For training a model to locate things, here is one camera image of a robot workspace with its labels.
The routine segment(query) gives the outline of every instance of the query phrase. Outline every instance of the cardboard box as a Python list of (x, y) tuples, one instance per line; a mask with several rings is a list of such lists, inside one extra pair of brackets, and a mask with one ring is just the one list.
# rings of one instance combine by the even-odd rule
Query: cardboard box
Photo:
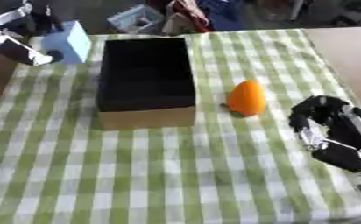
[(96, 102), (106, 130), (192, 126), (195, 86), (184, 39), (107, 41)]

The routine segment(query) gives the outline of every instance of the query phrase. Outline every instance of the orange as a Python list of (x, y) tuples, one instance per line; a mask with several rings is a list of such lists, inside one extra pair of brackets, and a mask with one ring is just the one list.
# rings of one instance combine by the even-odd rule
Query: orange
[(266, 98), (261, 85), (254, 80), (238, 84), (227, 99), (230, 110), (243, 116), (254, 116), (265, 110)]

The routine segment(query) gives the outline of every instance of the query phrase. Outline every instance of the green checkered tablecloth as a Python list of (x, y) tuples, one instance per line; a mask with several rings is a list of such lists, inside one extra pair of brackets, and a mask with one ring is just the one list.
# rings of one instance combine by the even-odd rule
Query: green checkered tablecloth
[[(95, 107), (106, 39), (79, 66), (18, 66), (0, 100), (0, 223), (289, 223), (358, 221), (361, 195), (315, 161), (287, 125), (310, 95), (350, 92), (305, 33), (186, 36), (194, 127), (102, 131)], [(244, 80), (267, 110), (220, 104)]]

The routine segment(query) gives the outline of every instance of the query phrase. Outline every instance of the light blue cube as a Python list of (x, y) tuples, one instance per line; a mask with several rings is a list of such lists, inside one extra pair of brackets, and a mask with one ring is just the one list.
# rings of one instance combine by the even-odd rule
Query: light blue cube
[(78, 21), (62, 23), (64, 32), (54, 32), (45, 36), (41, 47), (46, 51), (59, 51), (63, 54), (62, 65), (84, 63), (92, 43)]

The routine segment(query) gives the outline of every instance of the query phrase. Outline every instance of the wooden table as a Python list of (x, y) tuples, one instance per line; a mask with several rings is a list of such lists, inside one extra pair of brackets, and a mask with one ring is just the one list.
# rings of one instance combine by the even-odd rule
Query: wooden table
[[(361, 27), (307, 30), (318, 51), (361, 101)], [(15, 63), (0, 55), (0, 95)]]
[(361, 101), (361, 27), (310, 29), (308, 35)]

